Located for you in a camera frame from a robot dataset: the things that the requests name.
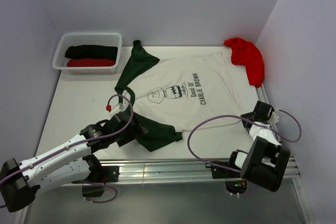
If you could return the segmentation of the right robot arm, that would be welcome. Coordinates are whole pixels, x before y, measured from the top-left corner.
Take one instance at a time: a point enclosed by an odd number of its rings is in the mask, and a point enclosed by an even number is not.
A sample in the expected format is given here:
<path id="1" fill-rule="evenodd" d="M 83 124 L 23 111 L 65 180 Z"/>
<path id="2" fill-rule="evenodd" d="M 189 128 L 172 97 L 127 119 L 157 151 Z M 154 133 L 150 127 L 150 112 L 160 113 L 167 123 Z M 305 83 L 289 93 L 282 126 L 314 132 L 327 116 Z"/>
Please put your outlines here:
<path id="1" fill-rule="evenodd" d="M 268 121 L 275 109 L 257 101 L 252 112 L 242 115 L 243 127 L 253 139 L 249 152 L 232 152 L 227 164 L 228 173 L 240 176 L 271 192 L 276 192 L 282 182 L 290 157 L 290 150 L 275 137 Z"/>

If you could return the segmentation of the white and green t shirt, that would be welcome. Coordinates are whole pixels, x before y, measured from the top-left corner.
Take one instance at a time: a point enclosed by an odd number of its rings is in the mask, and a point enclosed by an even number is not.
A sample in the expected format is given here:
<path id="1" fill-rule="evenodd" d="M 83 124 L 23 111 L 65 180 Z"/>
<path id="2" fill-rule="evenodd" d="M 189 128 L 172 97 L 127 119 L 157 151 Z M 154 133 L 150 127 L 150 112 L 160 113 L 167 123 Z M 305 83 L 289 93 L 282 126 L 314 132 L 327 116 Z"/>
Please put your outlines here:
<path id="1" fill-rule="evenodd" d="M 244 113 L 221 52 L 158 58 L 133 42 L 115 87 L 122 110 L 133 110 L 147 133 L 138 142 L 156 151 L 180 141 L 184 131 L 233 125 Z"/>

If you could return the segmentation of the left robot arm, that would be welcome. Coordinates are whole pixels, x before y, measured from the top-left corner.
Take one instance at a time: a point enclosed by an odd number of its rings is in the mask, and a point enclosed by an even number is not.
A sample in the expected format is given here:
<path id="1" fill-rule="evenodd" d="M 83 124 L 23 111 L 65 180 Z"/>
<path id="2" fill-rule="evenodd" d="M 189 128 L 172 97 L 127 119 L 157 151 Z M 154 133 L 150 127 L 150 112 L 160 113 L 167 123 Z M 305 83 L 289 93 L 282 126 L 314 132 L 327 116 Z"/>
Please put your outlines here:
<path id="1" fill-rule="evenodd" d="M 90 124 L 70 140 L 30 159 L 11 158 L 1 169 L 4 208 L 17 212 L 46 191 L 70 183 L 106 181 L 106 170 L 94 155 L 111 144 L 125 145 L 148 133 L 136 115 L 125 112 Z"/>

